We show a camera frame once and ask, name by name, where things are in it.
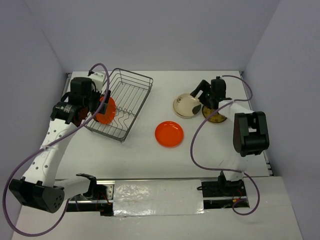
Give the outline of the silver foil tape patch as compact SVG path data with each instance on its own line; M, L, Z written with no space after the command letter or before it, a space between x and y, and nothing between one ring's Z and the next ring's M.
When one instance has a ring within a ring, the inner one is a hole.
M113 193L113 215L117 217L186 216L203 214L201 181L117 181Z

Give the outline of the rear brown yellow plate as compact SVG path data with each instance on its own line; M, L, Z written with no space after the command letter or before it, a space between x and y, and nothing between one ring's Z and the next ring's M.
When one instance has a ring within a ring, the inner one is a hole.
M73 124L76 127L79 127L82 124L82 121L87 118L88 112L89 112L88 107L83 107L81 109L78 109L72 118Z

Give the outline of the metal base rail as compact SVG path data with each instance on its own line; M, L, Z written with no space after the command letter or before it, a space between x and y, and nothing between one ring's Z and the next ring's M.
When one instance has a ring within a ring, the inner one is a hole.
M188 216L212 209L249 208L245 185L220 179L99 181L90 199L72 198L68 212L105 217Z

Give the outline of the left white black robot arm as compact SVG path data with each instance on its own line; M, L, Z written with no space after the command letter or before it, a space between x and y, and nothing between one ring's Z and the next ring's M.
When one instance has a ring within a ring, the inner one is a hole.
M78 173L74 178L56 180L57 171L73 133L89 113L94 113L104 97L102 74L75 77L70 91L53 107L49 129L40 147L41 153L21 179L12 179L10 192L23 206L55 213L63 201L82 195L90 200L97 196L96 177Z

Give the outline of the orange plate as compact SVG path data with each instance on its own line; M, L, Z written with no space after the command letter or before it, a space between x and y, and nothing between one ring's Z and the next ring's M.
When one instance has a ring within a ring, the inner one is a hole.
M156 141L163 147L175 148L184 139L183 128L174 121L161 122L155 129Z
M109 98L105 113L98 113L93 119L103 125L110 124L116 115L116 103L112 97Z

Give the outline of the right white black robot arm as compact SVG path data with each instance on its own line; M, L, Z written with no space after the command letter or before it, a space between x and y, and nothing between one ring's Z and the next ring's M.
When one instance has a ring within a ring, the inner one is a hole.
M217 191L223 196L240 194L251 158L261 155L270 146L266 114L240 105L241 102L252 99L252 92L246 98L228 97L223 76L217 76L211 81L202 80L191 92L191 96L198 97L204 107L212 110L211 117L220 114L232 122L231 147L237 154L237 159L232 166L217 169L220 172Z

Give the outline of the yellow patterned plate brown rim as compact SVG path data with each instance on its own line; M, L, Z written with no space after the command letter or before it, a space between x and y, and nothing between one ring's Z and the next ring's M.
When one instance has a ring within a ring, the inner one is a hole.
M215 111L215 109L210 109L210 108L206 107L205 105L203 105L202 109L201 109L201 113L205 119L208 118L214 111ZM219 113L212 115L208 119L208 121L213 124L220 124L226 120L227 120L227 117L225 117L224 115L221 115Z

